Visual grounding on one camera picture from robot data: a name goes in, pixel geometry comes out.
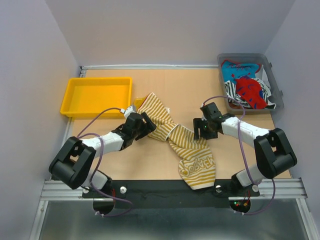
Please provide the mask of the yellow striped towel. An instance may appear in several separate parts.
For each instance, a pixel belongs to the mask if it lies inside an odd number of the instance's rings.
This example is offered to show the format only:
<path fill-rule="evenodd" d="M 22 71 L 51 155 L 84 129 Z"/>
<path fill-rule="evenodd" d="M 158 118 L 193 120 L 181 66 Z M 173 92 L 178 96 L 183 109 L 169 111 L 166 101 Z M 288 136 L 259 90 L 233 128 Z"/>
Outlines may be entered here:
<path fill-rule="evenodd" d="M 203 138 L 194 139 L 194 132 L 175 123 L 162 101 L 152 92 L 137 107 L 139 114 L 146 113 L 156 125 L 148 137 L 166 142 L 180 158 L 178 173 L 192 189 L 213 187 L 216 181 L 216 164 L 213 153 Z"/>

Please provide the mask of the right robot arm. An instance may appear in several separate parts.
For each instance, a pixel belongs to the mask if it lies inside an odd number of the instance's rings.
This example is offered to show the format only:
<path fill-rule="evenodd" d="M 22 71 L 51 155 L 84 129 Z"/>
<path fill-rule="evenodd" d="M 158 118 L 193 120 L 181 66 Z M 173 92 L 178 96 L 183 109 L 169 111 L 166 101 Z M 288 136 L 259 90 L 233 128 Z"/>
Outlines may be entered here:
<path fill-rule="evenodd" d="M 293 148 L 280 128 L 260 128 L 240 120 L 233 114 L 222 114 L 212 102 L 203 105 L 201 118 L 193 119 L 194 139 L 216 139 L 218 134 L 228 135 L 250 145 L 255 152 L 256 163 L 235 173 L 225 182 L 216 181 L 218 194 L 228 197 L 242 195 L 250 186 L 263 179 L 273 179 L 294 167 L 298 160 Z"/>

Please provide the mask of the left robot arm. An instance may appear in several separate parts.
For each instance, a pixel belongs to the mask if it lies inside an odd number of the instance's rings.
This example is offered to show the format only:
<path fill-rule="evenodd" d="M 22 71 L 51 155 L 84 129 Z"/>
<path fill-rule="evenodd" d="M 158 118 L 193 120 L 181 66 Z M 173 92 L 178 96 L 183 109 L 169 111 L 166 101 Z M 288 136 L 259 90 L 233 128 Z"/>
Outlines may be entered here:
<path fill-rule="evenodd" d="M 48 171 L 72 190 L 90 188 L 100 197 L 108 198 L 112 191 L 112 180 L 106 174 L 91 169 L 94 159 L 122 151 L 156 128 L 145 112 L 132 112 L 126 117 L 125 123 L 105 135 L 92 133 L 94 137 L 88 139 L 71 136 L 52 160 Z"/>

